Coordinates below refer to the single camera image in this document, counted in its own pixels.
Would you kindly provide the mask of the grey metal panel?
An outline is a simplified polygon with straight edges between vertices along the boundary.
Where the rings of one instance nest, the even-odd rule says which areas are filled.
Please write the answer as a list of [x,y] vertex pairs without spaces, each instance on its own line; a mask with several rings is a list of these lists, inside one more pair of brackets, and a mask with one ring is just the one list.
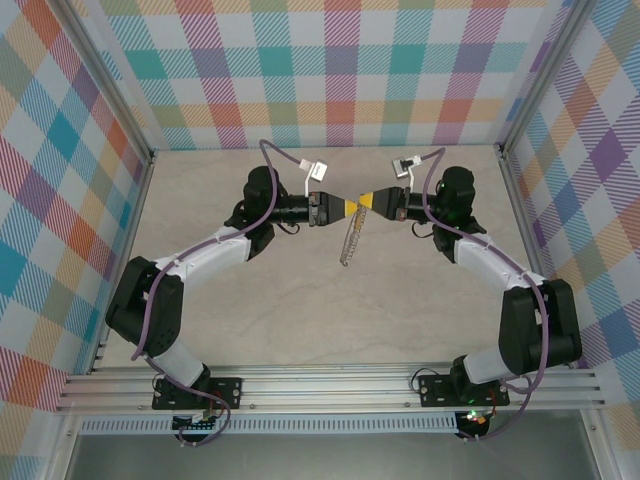
[[229,435],[202,448],[170,436],[84,436],[65,480],[600,480],[576,442],[504,436]]

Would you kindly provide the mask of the aluminium side rail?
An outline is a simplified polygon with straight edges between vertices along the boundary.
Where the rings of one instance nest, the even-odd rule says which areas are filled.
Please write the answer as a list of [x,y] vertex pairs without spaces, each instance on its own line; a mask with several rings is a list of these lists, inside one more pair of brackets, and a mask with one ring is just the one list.
[[[543,268],[534,239],[533,227],[529,224],[523,196],[516,185],[514,173],[508,162],[508,155],[500,144],[495,146],[495,150],[529,265],[534,273],[542,275]],[[549,323],[549,352],[546,367],[568,365],[582,356],[582,344],[572,288],[561,279],[543,279],[541,291]]]
[[[139,228],[139,223],[141,220],[145,201],[151,185],[156,160],[157,160],[157,151],[153,151],[151,153],[151,158],[146,162],[142,171],[139,194],[136,199],[135,207],[132,210],[132,213],[130,216],[128,228],[126,231],[126,237],[123,244],[122,254],[117,264],[117,269],[115,271],[115,276],[114,276],[114,282],[109,293],[108,301],[106,303],[106,308],[104,312],[105,315],[108,313],[108,308],[116,293],[119,281],[123,275],[123,272],[126,268],[127,262],[129,261],[129,258],[133,249],[133,245],[134,245],[135,237]],[[83,364],[83,368],[81,370],[82,375],[90,375],[93,372],[94,365],[99,360],[99,351],[103,347],[105,347],[107,344],[110,327],[106,323],[105,315],[97,324],[95,335],[93,336],[90,343],[90,350],[89,350],[88,357],[85,363]]]

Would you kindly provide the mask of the aluminium frame post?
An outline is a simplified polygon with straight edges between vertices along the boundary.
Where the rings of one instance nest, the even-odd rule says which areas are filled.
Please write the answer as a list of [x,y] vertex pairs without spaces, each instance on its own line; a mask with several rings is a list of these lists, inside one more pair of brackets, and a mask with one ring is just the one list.
[[536,57],[526,74],[522,85],[523,90],[514,100],[503,131],[498,136],[495,146],[503,161],[508,159],[524,134],[535,110],[556,78],[583,25],[598,2],[598,0],[568,1],[567,6],[560,6],[558,14],[547,30],[547,35],[535,51]]
[[46,0],[46,2],[78,51],[98,89],[112,108],[133,148],[144,159],[146,164],[152,164],[154,150],[134,119],[124,96],[107,68],[98,48],[85,29],[71,0]]

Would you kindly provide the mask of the long aluminium base rail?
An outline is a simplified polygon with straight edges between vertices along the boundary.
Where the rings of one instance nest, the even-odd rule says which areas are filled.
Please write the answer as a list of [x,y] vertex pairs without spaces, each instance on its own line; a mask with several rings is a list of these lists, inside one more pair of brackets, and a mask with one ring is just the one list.
[[[420,410],[431,390],[417,364],[220,366],[215,377],[241,379],[239,414],[397,413]],[[104,367],[70,377],[57,405],[60,414],[149,413],[155,374],[143,367]],[[530,397],[509,395],[506,411],[582,410],[605,407],[591,370],[552,368]]]

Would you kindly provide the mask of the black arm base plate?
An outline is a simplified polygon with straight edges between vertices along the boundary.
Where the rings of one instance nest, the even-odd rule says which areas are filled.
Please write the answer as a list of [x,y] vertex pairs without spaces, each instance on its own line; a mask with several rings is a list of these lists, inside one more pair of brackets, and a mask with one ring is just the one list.
[[[208,393],[224,400],[232,409],[240,406],[242,379],[238,377],[211,377],[200,380],[192,389]],[[220,408],[219,402],[181,389],[164,378],[153,383],[154,395],[151,402],[153,410],[204,410],[211,406]]]
[[458,388],[450,375],[420,375],[416,387],[421,406],[426,407],[503,407],[510,404],[509,394],[498,381]]

